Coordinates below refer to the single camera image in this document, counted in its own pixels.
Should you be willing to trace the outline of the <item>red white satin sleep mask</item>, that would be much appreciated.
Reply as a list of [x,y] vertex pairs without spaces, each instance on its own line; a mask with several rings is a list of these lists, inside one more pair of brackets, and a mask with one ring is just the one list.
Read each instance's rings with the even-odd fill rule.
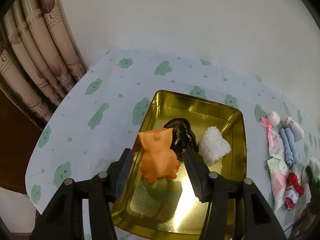
[[299,183],[298,176],[291,172],[287,177],[287,187],[285,191],[285,203],[288,210],[293,210],[298,199],[304,194],[304,187]]

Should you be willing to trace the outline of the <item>pink green wipes pack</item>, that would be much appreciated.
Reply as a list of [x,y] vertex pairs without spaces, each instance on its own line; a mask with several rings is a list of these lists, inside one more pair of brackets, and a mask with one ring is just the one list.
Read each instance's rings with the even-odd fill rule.
[[274,212],[278,211],[285,204],[286,181],[289,175],[287,163],[278,158],[271,158],[267,161],[271,189],[274,201]]

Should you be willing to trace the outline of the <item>white fluffy cloth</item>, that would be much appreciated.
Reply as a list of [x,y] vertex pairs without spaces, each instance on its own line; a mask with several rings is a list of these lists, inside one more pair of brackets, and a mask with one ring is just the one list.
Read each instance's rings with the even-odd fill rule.
[[215,126],[208,127],[199,143],[199,155],[207,166],[214,165],[217,161],[231,152],[231,146],[222,137]]

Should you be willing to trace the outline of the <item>sachet with pink ribbon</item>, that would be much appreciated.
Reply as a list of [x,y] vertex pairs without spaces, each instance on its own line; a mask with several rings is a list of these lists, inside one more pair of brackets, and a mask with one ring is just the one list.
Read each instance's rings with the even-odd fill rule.
[[273,127],[268,123],[266,117],[262,117],[261,122],[266,127],[269,155],[284,161],[284,145],[281,136],[275,130],[273,130]]

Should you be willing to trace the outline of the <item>blue towel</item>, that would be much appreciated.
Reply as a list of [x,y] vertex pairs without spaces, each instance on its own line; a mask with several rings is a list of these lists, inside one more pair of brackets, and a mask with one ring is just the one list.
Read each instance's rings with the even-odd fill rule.
[[299,155],[291,128],[281,128],[280,136],[283,140],[285,161],[289,167],[292,167],[299,163]]

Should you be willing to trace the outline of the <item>orange plush toy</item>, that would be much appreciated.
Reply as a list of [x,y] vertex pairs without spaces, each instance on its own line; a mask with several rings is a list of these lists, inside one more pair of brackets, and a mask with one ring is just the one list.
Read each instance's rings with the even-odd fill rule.
[[166,180],[177,178],[181,163],[171,149],[172,132],[172,128],[163,128],[138,133],[144,150],[140,172],[148,184],[162,178]]

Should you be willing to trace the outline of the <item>white shoe shine cloth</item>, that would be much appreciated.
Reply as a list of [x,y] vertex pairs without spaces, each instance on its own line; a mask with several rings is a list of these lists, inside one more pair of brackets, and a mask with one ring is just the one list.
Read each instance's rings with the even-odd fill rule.
[[294,139],[295,139],[295,142],[298,142],[300,140],[302,140],[304,138],[304,131],[303,129],[301,128],[301,126],[295,122],[290,116],[288,116],[285,121],[284,121],[284,127],[285,128],[290,128],[292,133],[293,133],[293,136],[294,136]]

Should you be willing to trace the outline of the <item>red gold toffee tin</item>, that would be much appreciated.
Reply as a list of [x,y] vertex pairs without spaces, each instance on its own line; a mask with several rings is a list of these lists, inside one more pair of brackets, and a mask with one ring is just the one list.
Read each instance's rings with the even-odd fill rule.
[[161,178],[147,183],[140,166],[144,148],[139,140],[133,146],[133,164],[122,196],[112,209],[112,219],[122,236],[147,239],[199,239],[208,204],[194,189],[204,190],[198,176],[214,172],[227,180],[242,181],[247,174],[244,117],[240,110],[178,92],[159,90],[141,124],[141,131],[163,128],[172,119],[189,122],[196,140],[207,128],[216,127],[230,144],[231,151],[211,166],[187,150],[174,180]]

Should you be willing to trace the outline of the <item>dark wooden furniture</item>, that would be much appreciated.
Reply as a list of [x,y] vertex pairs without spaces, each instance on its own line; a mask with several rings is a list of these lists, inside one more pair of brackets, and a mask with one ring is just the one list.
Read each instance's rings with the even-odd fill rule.
[[25,173],[41,130],[1,93],[1,187],[26,193]]

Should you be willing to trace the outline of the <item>blue cloud print tablecloth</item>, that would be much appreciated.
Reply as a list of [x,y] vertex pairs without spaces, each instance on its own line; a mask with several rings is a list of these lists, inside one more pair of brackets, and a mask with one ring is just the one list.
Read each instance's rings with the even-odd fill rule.
[[27,193],[37,211],[43,213],[61,185],[58,175],[63,170],[76,181],[89,179],[131,147],[152,97],[161,89],[220,103],[228,99],[244,114],[249,174],[267,198],[271,184],[259,113],[274,110],[282,118],[300,121],[305,132],[298,143],[301,161],[319,157],[319,132],[308,108],[296,107],[259,78],[201,59],[112,50],[90,66],[39,138],[25,175]]

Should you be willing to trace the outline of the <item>beige patterned curtain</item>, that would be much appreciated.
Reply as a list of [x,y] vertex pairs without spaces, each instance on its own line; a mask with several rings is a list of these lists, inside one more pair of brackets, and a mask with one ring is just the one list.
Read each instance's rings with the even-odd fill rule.
[[1,91],[38,126],[86,74],[58,0],[1,0]]

